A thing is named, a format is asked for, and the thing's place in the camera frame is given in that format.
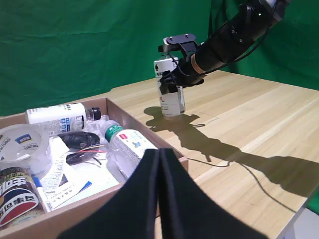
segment receipt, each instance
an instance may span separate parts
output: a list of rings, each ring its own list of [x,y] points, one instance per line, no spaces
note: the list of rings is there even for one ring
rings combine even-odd
[[[51,149],[52,166],[40,181],[45,192],[55,192],[63,176],[63,163],[66,161],[69,148],[60,137],[51,137],[49,146]]]
[[[78,174],[70,165],[64,162],[63,177],[59,187],[53,191],[47,191],[50,204],[53,209],[77,195],[81,189],[88,183],[83,175]]]

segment black cap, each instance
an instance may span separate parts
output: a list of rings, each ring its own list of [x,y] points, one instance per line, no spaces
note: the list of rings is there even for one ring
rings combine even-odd
[[[90,110],[92,120],[99,120],[101,118],[101,110],[99,107],[93,107]]]

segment metal bracket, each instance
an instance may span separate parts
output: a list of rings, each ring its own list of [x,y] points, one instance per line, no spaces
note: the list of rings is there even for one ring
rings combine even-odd
[[[191,33],[166,37],[164,38],[164,44],[159,46],[159,52],[181,51],[187,62],[198,48],[195,40],[196,36]]]

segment white bottle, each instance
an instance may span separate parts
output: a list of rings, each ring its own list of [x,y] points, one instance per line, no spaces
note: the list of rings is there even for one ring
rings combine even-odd
[[[123,129],[114,120],[108,120],[101,127],[101,133],[113,149],[115,163],[129,178],[136,169],[146,149],[157,149],[147,138],[134,129]]]
[[[181,115],[185,112],[185,101],[184,101],[184,91],[183,87],[178,86],[178,92],[169,93],[162,95],[160,93],[160,79],[162,78],[162,74],[164,71],[172,71],[177,67],[171,57],[166,54],[161,56],[158,60],[154,62],[154,71],[158,84],[159,91],[159,102],[160,108],[163,116],[165,117],[173,117]]]
[[[101,111],[98,107],[86,109],[82,103],[73,103],[29,109],[25,117],[27,123],[42,127],[51,136],[82,130],[88,120],[99,120]]]

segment cardboard box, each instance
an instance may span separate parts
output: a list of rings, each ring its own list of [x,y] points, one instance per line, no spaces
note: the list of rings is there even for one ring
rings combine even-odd
[[[178,150],[173,148],[157,134],[152,132],[142,123],[137,121],[127,112],[118,107],[115,103],[107,98],[97,98],[93,100],[82,101],[86,107],[99,107],[102,115],[109,115],[111,120],[120,123],[125,129],[136,129],[140,131],[149,141],[157,148],[172,148],[179,158],[183,167],[188,171],[188,160]],[[0,119],[0,128],[7,127],[12,124],[26,123],[24,114],[17,114]],[[20,225],[7,228],[0,231],[1,239],[16,238],[45,238],[54,239],[62,231],[72,227],[84,218],[103,206],[110,200],[116,192],[121,188],[121,184],[109,188],[105,191],[92,195],[91,197],[82,199],[78,202],[54,210],[48,214],[39,216],[33,220],[27,221]]]

